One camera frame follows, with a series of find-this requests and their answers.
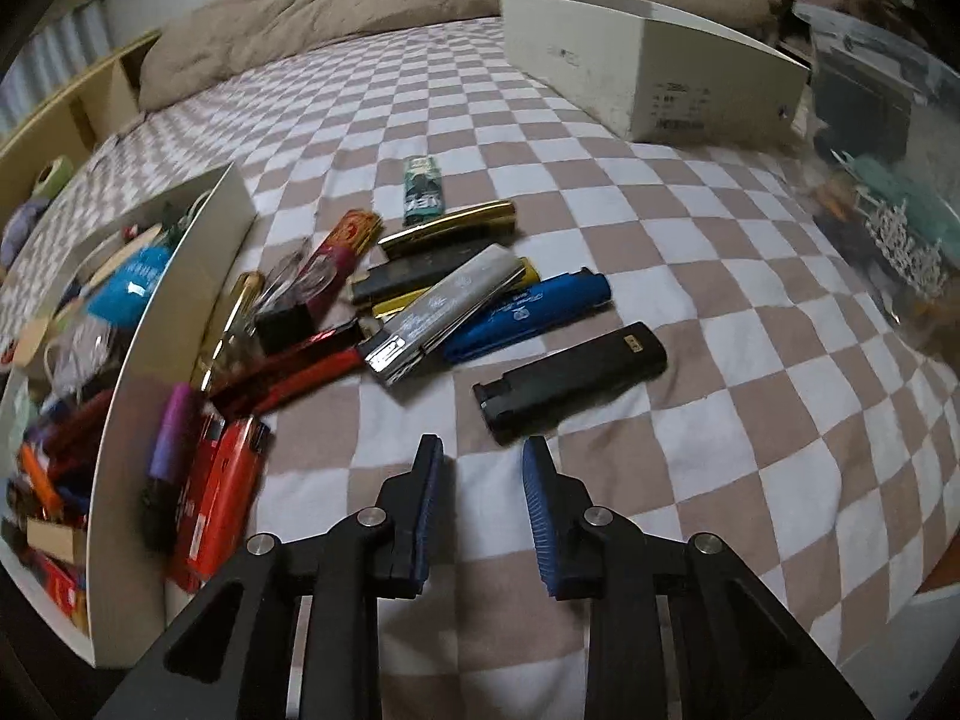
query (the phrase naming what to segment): transparent plastic bin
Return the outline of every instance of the transparent plastic bin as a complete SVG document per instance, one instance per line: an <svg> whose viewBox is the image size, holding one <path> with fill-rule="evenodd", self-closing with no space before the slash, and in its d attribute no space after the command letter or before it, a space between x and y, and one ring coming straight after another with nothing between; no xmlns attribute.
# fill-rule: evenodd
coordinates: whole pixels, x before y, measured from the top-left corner
<svg viewBox="0 0 960 720"><path fill-rule="evenodd" d="M960 76L891 32L816 5L806 139L827 180L814 220L896 331L960 325Z"/></svg>

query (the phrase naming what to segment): brown blanket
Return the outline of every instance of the brown blanket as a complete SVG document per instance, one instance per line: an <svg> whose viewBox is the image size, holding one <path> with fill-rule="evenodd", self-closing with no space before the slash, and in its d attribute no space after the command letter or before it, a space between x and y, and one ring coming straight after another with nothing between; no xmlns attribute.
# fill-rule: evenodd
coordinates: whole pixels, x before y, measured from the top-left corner
<svg viewBox="0 0 960 720"><path fill-rule="evenodd" d="M766 0L653 0L755 28ZM147 54L140 106L157 110L268 62L347 37L499 13L499 0L217 0L176 20Z"/></svg>

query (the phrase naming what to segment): silver lighter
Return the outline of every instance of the silver lighter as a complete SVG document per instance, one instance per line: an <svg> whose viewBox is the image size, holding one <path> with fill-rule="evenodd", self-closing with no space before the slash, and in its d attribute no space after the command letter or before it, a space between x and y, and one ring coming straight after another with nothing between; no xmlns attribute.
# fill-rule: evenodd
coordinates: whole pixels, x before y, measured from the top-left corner
<svg viewBox="0 0 960 720"><path fill-rule="evenodd" d="M520 258L491 244L430 288L358 346L376 377L400 381L450 333L523 277Z"/></svg>

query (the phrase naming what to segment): checkered cloth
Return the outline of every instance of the checkered cloth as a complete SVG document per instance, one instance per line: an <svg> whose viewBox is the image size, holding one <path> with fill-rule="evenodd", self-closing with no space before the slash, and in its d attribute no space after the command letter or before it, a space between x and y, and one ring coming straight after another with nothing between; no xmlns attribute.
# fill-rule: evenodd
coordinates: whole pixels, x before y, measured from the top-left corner
<svg viewBox="0 0 960 720"><path fill-rule="evenodd" d="M373 504L422 433L455 466L426 593L381 603L387 716L580 716L584 607L547 597L520 446L493 442L470 387L638 320L669 370L560 424L563 472L648 533L718 533L832 659L870 640L960 520L957 378L891 333L795 203L794 163L623 143L509 67L499 20L317 50L151 116L43 220L0 293L0 333L66 245L205 167L241 165L259 212L236 276L349 208L398 228L403 158L424 153L449 206L515 199L517 254L544 278L603 272L614 307L389 393L355 375L270 417L251 531L285 541Z"/></svg>

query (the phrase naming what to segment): green tape roll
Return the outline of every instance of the green tape roll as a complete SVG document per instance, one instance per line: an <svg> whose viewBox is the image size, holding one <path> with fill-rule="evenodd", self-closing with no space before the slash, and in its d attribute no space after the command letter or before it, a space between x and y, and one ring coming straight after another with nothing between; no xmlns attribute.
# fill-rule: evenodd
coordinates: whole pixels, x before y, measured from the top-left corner
<svg viewBox="0 0 960 720"><path fill-rule="evenodd" d="M71 178L73 163L69 157L59 156L40 171L37 183L34 184L34 195L42 194L52 200L61 193Z"/></svg>

